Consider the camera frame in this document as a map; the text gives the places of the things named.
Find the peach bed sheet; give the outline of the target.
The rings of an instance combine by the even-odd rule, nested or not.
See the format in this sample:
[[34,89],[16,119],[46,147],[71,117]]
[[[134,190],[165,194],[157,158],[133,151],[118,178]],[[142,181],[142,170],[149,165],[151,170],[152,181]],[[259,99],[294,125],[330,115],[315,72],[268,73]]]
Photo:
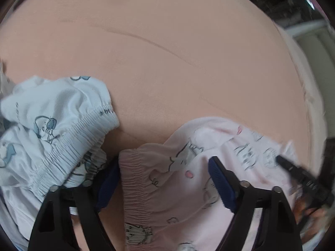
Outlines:
[[[248,0],[25,0],[1,24],[1,98],[32,77],[102,81],[119,120],[104,168],[206,117],[292,142],[298,162],[309,154],[308,110],[275,26]],[[127,250],[121,171],[98,216]]]

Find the pink cartoon print pajama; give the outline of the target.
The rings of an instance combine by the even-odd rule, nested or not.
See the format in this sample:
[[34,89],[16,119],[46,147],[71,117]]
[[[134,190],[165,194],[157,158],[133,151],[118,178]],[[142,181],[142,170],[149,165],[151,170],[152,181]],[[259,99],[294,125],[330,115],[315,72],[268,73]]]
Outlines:
[[215,250],[232,218],[208,172],[217,156],[240,180],[260,189],[279,186],[290,204],[288,174],[275,162],[296,160],[292,142],[279,144],[220,117],[192,120],[163,144],[119,155],[127,250]]

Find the beige mattress pad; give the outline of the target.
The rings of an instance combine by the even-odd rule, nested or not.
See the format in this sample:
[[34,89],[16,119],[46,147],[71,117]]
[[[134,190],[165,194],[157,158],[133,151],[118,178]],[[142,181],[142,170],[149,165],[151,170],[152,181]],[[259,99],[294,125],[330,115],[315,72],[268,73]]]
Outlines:
[[275,26],[285,42],[291,60],[294,63],[299,81],[304,92],[304,102],[308,110],[310,132],[309,166],[318,169],[322,164],[324,142],[328,136],[327,123],[324,116],[324,101],[312,72],[308,59],[296,41],[279,25]]

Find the white blue print shorts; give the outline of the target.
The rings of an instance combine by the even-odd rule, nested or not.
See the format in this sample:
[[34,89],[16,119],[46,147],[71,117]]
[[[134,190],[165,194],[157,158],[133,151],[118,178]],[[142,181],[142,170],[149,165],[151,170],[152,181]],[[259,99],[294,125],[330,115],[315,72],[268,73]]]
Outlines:
[[104,168],[102,144],[118,126],[106,85],[88,76],[32,77],[1,98],[1,226],[19,250],[50,187]]

